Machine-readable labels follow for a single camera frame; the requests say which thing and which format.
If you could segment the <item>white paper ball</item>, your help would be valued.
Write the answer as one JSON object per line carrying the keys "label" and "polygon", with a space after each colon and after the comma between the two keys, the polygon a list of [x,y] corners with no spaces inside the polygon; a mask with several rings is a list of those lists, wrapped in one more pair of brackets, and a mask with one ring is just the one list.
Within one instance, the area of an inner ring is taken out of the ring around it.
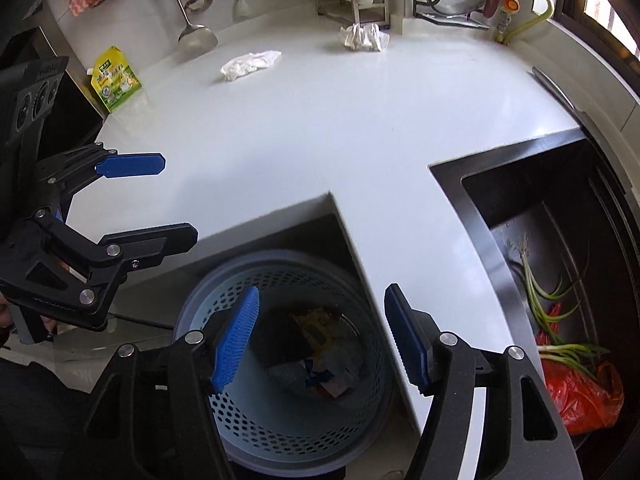
{"label": "white paper ball", "polygon": [[352,24],[340,31],[340,43],[352,51],[383,52],[390,44],[390,35],[378,24]]}

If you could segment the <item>pink paper box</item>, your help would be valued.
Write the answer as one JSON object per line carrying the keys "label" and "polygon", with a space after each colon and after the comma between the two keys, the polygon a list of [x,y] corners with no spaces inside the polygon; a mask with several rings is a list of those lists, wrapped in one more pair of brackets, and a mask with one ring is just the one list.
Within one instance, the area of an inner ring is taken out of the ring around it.
{"label": "pink paper box", "polygon": [[351,392],[362,382],[363,360],[360,356],[324,356],[319,361],[319,382],[333,399]]}

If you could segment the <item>red plastic bag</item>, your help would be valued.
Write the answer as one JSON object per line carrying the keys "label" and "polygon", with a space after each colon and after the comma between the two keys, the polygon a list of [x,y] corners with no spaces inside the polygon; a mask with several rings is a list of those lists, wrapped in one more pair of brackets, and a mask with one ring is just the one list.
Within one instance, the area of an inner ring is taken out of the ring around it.
{"label": "red plastic bag", "polygon": [[549,396],[569,434],[579,436],[615,425],[625,396],[622,378],[608,353],[597,366],[596,380],[563,365],[542,364],[542,369]]}

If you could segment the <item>green scallions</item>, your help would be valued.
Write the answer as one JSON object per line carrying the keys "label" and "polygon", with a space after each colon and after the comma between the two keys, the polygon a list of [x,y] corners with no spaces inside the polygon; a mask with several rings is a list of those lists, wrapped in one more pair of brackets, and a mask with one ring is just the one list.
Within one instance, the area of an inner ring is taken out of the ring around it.
{"label": "green scallions", "polygon": [[560,324],[582,310],[582,300],[576,299],[573,307],[564,309],[564,300],[574,295],[575,289],[582,284],[583,275],[574,281],[564,284],[562,275],[559,276],[555,288],[547,290],[542,287],[534,273],[532,258],[530,258],[529,235],[525,232],[509,247],[516,252],[518,258],[511,261],[524,289],[524,297],[528,312],[534,320],[537,329],[536,349],[542,364],[558,364],[567,367],[572,372],[583,374],[589,379],[597,379],[597,366],[602,362],[602,356],[608,350],[598,344],[580,344],[566,342],[560,334]]}

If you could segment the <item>yellow plastic lid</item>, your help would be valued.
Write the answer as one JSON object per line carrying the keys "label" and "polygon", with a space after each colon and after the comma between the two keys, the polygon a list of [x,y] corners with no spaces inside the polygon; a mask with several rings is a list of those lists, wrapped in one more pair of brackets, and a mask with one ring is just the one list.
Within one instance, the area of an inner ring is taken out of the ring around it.
{"label": "yellow plastic lid", "polygon": [[337,341],[337,318],[323,309],[314,309],[304,313],[294,313],[293,318],[311,346],[313,354],[326,352]]}

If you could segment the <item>dark grey rag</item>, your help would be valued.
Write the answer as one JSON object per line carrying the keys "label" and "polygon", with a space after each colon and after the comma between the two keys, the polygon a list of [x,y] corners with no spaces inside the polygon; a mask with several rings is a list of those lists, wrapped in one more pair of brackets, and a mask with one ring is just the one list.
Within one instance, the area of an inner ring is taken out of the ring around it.
{"label": "dark grey rag", "polygon": [[260,358],[269,376],[290,389],[318,389],[311,346],[293,314],[314,310],[312,304],[284,304],[271,309],[260,324]]}

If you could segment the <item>yellow seasoning pouch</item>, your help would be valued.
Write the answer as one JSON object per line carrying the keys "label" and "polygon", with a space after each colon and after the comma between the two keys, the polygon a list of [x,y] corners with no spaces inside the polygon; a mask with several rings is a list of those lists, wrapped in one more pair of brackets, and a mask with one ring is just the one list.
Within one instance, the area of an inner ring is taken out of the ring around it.
{"label": "yellow seasoning pouch", "polygon": [[142,83],[131,68],[126,55],[118,47],[106,49],[88,68],[91,88],[101,103],[111,113],[124,104],[138,90]]}

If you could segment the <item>steel spatula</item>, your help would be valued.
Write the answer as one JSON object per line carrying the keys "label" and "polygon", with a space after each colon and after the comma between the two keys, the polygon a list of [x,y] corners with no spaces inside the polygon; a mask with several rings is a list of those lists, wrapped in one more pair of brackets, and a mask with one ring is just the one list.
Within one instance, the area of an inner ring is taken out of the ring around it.
{"label": "steel spatula", "polygon": [[178,38],[178,51],[183,58],[198,58],[218,46],[218,38],[212,30],[192,21],[194,16],[207,11],[213,0],[176,0],[184,21],[184,29]]}

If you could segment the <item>black kitchen sink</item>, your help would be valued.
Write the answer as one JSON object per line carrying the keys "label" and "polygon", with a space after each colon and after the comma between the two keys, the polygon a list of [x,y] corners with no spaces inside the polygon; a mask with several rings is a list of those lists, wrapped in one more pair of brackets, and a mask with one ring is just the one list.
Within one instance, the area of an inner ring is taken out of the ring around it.
{"label": "black kitchen sink", "polygon": [[577,437],[589,478],[639,455],[639,207],[597,143],[573,129],[431,168],[468,232],[512,338],[538,332],[523,266],[546,291],[568,288],[567,342],[598,344],[620,373],[625,401],[608,429]]}

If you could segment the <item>white tissue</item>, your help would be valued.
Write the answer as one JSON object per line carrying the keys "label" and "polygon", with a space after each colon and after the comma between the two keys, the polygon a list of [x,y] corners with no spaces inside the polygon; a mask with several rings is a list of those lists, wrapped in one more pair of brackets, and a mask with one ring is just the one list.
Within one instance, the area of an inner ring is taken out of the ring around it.
{"label": "white tissue", "polygon": [[237,58],[232,58],[231,61],[221,67],[220,72],[225,81],[235,81],[260,70],[269,70],[277,63],[281,55],[281,51],[275,50],[247,53]]}

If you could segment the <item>blue perforated trash bin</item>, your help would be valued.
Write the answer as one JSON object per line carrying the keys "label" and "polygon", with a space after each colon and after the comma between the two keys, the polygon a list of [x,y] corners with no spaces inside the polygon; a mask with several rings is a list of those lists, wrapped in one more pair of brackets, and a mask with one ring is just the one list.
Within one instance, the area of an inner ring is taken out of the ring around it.
{"label": "blue perforated trash bin", "polygon": [[175,334],[200,330],[247,289],[259,314],[233,382],[210,407],[230,460],[276,477],[318,476],[361,455],[394,393],[387,344],[356,278],[326,260],[263,250],[218,266]]}

